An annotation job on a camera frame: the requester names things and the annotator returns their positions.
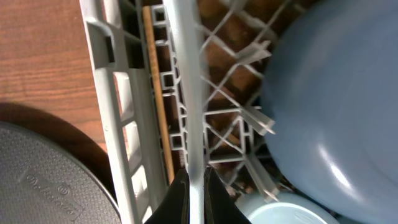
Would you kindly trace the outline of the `round black tray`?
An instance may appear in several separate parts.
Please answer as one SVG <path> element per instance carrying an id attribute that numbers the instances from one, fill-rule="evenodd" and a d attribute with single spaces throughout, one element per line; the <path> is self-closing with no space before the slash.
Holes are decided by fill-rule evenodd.
<path id="1" fill-rule="evenodd" d="M 45 137 L 1 123 L 1 223 L 120 223 L 118 206 L 78 159 Z"/>

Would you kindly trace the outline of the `light blue bowl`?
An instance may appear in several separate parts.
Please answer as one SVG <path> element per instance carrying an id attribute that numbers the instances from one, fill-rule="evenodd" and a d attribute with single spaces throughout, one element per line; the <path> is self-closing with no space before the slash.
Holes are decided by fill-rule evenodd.
<path id="1" fill-rule="evenodd" d="M 253 192 L 242 196 L 236 206 L 255 224 L 338 224 L 321 206 L 290 192 L 280 192 L 277 201 L 266 202 Z"/>

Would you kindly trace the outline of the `wooden chopstick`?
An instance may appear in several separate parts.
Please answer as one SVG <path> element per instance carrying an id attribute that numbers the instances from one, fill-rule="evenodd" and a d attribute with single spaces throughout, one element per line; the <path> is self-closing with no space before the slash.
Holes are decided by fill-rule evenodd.
<path id="1" fill-rule="evenodd" d="M 170 148 L 169 131 L 167 127 L 167 119 L 164 111 L 164 101 L 162 96 L 162 87 L 160 81 L 159 63 L 157 59 L 157 52 L 155 47 L 155 36 L 152 26 L 150 6 L 142 8 L 144 28 L 146 33 L 147 48 L 149 51 L 149 64 L 152 76 L 152 84 L 154 87 L 155 103 L 157 108 L 157 117 L 159 120 L 160 135 L 162 138 L 162 146 L 164 150 L 164 161 L 167 171 L 167 177 L 171 184 L 175 178 L 174 165 L 172 161 L 172 151 Z"/>

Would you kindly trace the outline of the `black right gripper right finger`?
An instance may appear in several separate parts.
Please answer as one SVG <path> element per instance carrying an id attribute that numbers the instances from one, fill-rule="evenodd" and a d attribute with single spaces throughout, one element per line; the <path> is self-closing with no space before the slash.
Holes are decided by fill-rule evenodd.
<path id="1" fill-rule="evenodd" d="M 204 173 L 205 223 L 206 224 L 251 224 L 229 197 L 222 181 L 213 168 Z"/>

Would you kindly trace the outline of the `grey dishwasher rack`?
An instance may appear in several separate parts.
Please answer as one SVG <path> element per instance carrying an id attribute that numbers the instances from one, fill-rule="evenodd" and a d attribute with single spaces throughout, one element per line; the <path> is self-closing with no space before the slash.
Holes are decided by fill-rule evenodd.
<path id="1" fill-rule="evenodd" d="M 245 168 L 266 202 L 279 189 L 255 152 L 274 122 L 255 105 L 261 67 L 310 1 L 195 1 L 203 59 L 203 153 L 210 165 Z M 188 173 L 187 109 L 164 1 L 80 2 L 93 78 L 123 223 L 145 223 L 169 186 L 142 8 L 150 6 L 175 176 Z"/>

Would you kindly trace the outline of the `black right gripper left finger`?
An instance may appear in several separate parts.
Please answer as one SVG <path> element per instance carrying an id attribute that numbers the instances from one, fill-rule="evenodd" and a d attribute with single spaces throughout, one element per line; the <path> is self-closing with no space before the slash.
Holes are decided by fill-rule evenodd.
<path id="1" fill-rule="evenodd" d="M 167 193 L 145 224 L 188 224 L 189 223 L 189 176 L 185 169 L 177 172 Z"/>

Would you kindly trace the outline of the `dark blue plate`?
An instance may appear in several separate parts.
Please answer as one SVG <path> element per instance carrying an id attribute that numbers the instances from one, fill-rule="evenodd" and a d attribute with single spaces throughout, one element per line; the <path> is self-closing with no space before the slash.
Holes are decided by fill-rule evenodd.
<path id="1" fill-rule="evenodd" d="M 267 146 L 301 192 L 362 223 L 397 222 L 397 1 L 320 1 L 262 82 Z"/>

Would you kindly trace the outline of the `light blue spoon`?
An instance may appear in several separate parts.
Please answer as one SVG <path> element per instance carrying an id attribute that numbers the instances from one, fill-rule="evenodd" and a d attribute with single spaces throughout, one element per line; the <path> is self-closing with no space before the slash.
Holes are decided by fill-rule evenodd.
<path id="1" fill-rule="evenodd" d="M 190 223 L 205 222 L 203 87 L 204 70 L 200 54 L 201 34 L 197 30 L 198 9 L 195 1 L 164 1 L 172 31 L 182 93 L 187 109 L 187 158 L 190 178 Z"/>

